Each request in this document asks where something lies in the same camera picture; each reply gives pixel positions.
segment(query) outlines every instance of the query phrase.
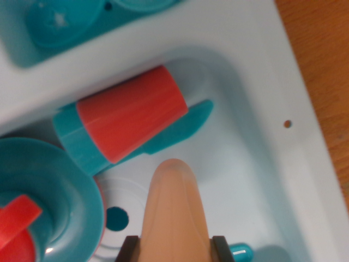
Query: teal knife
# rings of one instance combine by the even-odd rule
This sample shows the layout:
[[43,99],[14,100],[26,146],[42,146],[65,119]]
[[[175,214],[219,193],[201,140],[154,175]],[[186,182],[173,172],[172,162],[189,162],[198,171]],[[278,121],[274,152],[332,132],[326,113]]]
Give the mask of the teal knife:
[[190,138],[206,122],[212,109],[213,103],[211,100],[204,100],[191,106],[188,113],[178,119],[175,123],[151,138],[127,157],[121,159],[118,163],[107,166],[103,171],[130,160],[139,154],[155,154],[165,148]]

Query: white plastic tray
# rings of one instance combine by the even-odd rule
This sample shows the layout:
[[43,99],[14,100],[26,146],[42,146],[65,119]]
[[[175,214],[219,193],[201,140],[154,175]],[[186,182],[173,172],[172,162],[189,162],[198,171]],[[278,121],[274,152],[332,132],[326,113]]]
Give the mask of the white plastic tray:
[[272,1],[186,1],[26,69],[0,40],[0,134],[158,64],[188,105],[215,108],[189,140],[99,176],[130,223],[107,230],[92,261],[113,261],[123,237],[140,234],[151,176],[173,157],[197,175],[211,236],[248,243],[256,262],[349,261],[346,207]]

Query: wooden surface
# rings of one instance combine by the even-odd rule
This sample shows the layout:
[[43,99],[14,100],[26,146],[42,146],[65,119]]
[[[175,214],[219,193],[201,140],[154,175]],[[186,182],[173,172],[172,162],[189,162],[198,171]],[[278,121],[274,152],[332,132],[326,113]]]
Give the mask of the wooden surface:
[[276,4],[349,209],[349,1]]

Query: teal plate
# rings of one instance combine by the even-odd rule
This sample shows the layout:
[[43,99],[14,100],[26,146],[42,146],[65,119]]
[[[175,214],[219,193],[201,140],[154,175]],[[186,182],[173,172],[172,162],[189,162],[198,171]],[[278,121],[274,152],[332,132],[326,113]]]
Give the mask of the teal plate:
[[26,14],[36,44],[59,47],[83,34],[103,10],[103,0],[36,0]]
[[11,190],[38,198],[52,216],[42,262],[90,259],[105,227],[103,199],[63,150],[34,139],[0,139],[0,193]]

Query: teal toy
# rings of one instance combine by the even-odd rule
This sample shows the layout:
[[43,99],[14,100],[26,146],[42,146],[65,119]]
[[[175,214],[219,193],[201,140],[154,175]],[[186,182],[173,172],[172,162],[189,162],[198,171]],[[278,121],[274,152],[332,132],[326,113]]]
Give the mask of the teal toy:
[[31,227],[40,262],[85,262],[102,237],[105,210],[99,188],[58,147],[26,138],[0,140],[0,201],[30,196],[42,209]]
[[235,262],[251,262],[254,256],[252,248],[246,244],[229,245]]
[[103,0],[37,0],[26,25],[36,44],[58,47],[83,34],[103,10]]
[[87,175],[93,176],[139,154],[155,154],[191,137],[206,122],[212,109],[211,100],[204,100],[191,106],[187,114],[116,164],[110,163],[93,143],[79,118],[75,104],[64,107],[54,117],[53,125],[59,140],[76,165]]
[[125,9],[135,12],[152,13],[161,11],[171,5],[177,0],[113,0]]

